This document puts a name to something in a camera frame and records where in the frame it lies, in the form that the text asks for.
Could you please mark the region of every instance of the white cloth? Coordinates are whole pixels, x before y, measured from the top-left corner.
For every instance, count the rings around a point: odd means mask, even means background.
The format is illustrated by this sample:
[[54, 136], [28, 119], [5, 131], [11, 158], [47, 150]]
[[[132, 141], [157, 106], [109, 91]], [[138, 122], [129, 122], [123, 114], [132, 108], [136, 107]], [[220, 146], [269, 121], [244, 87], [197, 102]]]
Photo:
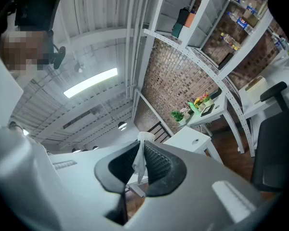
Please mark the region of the white cloth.
[[139, 145], [139, 150], [138, 153], [135, 157], [135, 160], [133, 162], [133, 169], [135, 170], [135, 173], [138, 173], [138, 183], [141, 182], [141, 180], [143, 179], [144, 175], [145, 175], [145, 141], [151, 141], [153, 142], [155, 139], [155, 135], [149, 132], [140, 132], [137, 136], [138, 141], [140, 141], [140, 145]]

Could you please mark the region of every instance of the bottle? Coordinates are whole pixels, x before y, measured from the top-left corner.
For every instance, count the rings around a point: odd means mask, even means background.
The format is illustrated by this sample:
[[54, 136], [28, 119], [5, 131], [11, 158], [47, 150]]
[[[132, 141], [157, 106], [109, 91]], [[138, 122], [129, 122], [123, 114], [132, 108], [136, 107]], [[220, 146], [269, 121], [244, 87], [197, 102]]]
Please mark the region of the bottle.
[[256, 14], [257, 13], [256, 9], [251, 6], [251, 3], [247, 3], [247, 1], [245, 1], [245, 0], [238, 0], [237, 2], [239, 4], [242, 4], [243, 7], [245, 9], [247, 9], [249, 12], [251, 12], [252, 14]]
[[254, 28], [252, 28], [250, 25], [247, 24], [246, 21], [244, 21], [241, 17], [238, 17], [237, 15], [235, 15], [234, 13], [231, 12], [227, 12], [227, 15], [230, 16], [231, 20], [233, 20], [234, 22], [238, 23], [241, 27], [244, 28], [244, 30], [251, 35], [254, 31]]
[[281, 42], [282, 47], [287, 51], [287, 54], [289, 56], [289, 44], [288, 44], [288, 42], [281, 35], [279, 37], [280, 37], [280, 42]]
[[278, 40], [278, 38], [275, 37], [275, 36], [272, 36], [272, 39], [273, 39], [273, 43], [274, 43], [275, 46], [277, 47], [278, 51], [282, 51], [284, 48], [283, 48], [283, 46], [281, 45], [280, 40]]
[[241, 48], [241, 45], [229, 34], [221, 33], [223, 40], [232, 47], [235, 51]]

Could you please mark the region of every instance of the office chair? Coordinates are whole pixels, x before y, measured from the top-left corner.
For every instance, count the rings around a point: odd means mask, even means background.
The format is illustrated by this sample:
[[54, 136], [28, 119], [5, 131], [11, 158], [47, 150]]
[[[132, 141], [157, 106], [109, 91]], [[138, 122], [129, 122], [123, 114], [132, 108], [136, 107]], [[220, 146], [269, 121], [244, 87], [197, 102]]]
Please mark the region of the office chair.
[[282, 109], [260, 125], [251, 176], [260, 191], [280, 192], [289, 179], [289, 109]]
[[281, 95], [281, 91], [287, 88], [287, 84], [284, 81], [281, 81], [277, 83], [276, 85], [273, 85], [271, 88], [269, 88], [267, 91], [265, 91], [263, 94], [260, 95], [260, 101], [264, 102], [272, 97], [275, 97], [279, 107], [282, 111], [285, 111], [288, 109], [285, 99]]

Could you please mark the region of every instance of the white table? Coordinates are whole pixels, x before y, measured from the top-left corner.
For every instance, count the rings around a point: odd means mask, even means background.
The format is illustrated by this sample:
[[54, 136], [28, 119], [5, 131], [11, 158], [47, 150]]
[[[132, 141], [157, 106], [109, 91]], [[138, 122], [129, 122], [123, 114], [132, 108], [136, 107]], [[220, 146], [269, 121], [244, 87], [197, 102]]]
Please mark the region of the white table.
[[217, 153], [211, 138], [203, 133], [199, 133], [189, 127], [182, 128], [173, 135], [164, 144], [172, 145], [180, 149], [206, 155], [205, 150], [208, 149], [210, 156], [216, 161], [223, 163]]
[[193, 128], [196, 126], [200, 126], [202, 124], [217, 120], [224, 116], [232, 133], [236, 139], [238, 145], [238, 151], [244, 153], [243, 143], [241, 140], [241, 136], [236, 128], [236, 124], [233, 121], [232, 117], [230, 116], [229, 112], [227, 111], [227, 98], [226, 96], [221, 93], [217, 98], [214, 99], [214, 107], [210, 114], [201, 117], [201, 115], [193, 114], [191, 119], [188, 121], [186, 126]]
[[[266, 79], [269, 88], [280, 81], [284, 81], [288, 87], [282, 91], [282, 94], [289, 107], [289, 61], [281, 59], [281, 56], [283, 55], [284, 52], [281, 51], [258, 76], [262, 76]], [[251, 102], [245, 91], [247, 85], [239, 90], [239, 95], [242, 102], [244, 117], [250, 119], [251, 135], [253, 137], [254, 149], [256, 149], [260, 124], [265, 119], [281, 112], [281, 109], [275, 98], [270, 98], [265, 102]]]

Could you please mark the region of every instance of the box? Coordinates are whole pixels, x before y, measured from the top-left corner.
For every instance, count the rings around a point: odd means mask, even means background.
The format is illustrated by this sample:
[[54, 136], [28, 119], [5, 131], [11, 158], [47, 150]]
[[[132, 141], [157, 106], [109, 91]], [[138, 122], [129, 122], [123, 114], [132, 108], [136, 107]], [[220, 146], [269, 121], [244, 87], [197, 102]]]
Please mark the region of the box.
[[[256, 9], [258, 12], [260, 7], [257, 5], [257, 2], [255, 0], [248, 0], [248, 3], [251, 3], [251, 6]], [[254, 16], [250, 11], [245, 10], [242, 19], [246, 21], [249, 25], [252, 27], [255, 27], [256, 24], [258, 23], [258, 18]]]
[[188, 15], [189, 15], [189, 11], [187, 9], [185, 9], [185, 8], [184, 9], [180, 9], [179, 16], [178, 16], [178, 19], [177, 19], [177, 23], [181, 24], [181, 25], [184, 25]]
[[188, 15], [188, 17], [187, 17], [187, 19], [185, 21], [184, 26], [185, 27], [191, 27], [191, 24], [192, 24], [194, 18], [195, 18], [195, 14], [194, 13], [189, 13], [189, 15]]
[[257, 103], [260, 101], [260, 96], [269, 89], [265, 78], [258, 76], [252, 80], [245, 88], [246, 94], [251, 102]]

